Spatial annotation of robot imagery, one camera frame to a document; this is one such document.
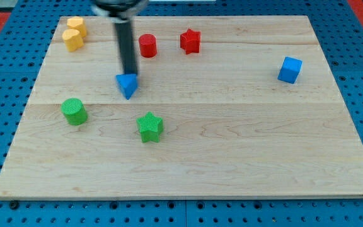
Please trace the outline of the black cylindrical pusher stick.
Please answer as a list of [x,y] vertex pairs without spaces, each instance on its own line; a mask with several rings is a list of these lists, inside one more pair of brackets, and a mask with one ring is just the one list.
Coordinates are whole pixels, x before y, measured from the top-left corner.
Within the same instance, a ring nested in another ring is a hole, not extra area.
[[131,21],[115,23],[115,31],[124,74],[137,74],[138,66]]

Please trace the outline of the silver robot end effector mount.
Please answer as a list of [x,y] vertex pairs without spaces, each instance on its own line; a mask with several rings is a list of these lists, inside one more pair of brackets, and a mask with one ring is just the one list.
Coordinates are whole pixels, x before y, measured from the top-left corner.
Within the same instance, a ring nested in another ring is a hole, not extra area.
[[149,0],[91,0],[90,2],[91,10],[97,16],[128,21],[145,9]]

